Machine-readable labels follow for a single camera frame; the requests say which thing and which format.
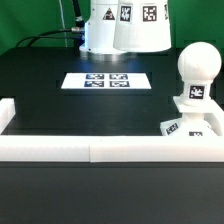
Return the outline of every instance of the white stand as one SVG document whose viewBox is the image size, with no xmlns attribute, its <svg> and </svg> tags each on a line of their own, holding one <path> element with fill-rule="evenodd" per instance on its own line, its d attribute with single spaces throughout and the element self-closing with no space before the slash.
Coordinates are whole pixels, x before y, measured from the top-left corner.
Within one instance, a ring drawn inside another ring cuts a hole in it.
<svg viewBox="0 0 224 224">
<path fill-rule="evenodd" d="M 205 105 L 192 107 L 174 97 L 182 118 L 162 122 L 164 136 L 224 136 L 224 112 L 214 100 Z"/>
</svg>

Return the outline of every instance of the white sphere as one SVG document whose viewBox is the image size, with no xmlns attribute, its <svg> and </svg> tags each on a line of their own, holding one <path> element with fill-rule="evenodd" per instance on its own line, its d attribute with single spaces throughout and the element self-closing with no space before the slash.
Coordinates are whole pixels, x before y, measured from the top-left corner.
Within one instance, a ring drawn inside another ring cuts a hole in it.
<svg viewBox="0 0 224 224">
<path fill-rule="evenodd" d="M 211 44 L 198 42 L 186 47 L 180 54 L 178 69 L 183 81 L 212 82 L 218 75 L 222 59 Z"/>
</svg>

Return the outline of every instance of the black tabletop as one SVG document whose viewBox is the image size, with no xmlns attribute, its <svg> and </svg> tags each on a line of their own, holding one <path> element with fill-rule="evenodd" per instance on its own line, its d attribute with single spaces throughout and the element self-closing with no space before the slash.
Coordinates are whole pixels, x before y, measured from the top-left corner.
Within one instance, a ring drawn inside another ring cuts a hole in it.
<svg viewBox="0 0 224 224">
<path fill-rule="evenodd" d="M 72 48 L 15 48 L 0 57 L 0 96 L 13 97 L 16 117 L 3 134 L 161 135 L 177 114 L 176 51 L 120 62 L 81 59 Z M 64 90 L 67 72 L 146 73 L 151 90 Z"/>
</svg>

